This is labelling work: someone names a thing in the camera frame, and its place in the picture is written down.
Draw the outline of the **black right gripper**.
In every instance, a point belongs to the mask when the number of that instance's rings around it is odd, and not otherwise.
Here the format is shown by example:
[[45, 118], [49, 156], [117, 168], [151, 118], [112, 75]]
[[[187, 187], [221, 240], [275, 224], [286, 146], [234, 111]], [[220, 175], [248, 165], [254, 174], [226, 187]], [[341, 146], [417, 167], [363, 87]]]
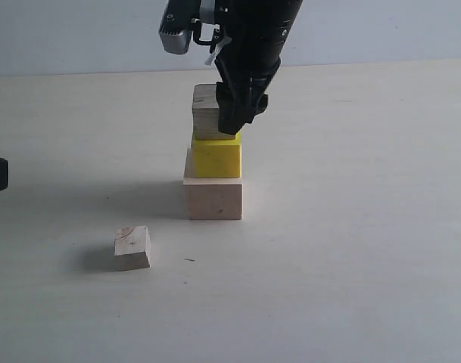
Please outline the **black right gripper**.
[[236, 135], [268, 105], [266, 90], [302, 1], [227, 1], [223, 15], [230, 42], [216, 56], [218, 131]]

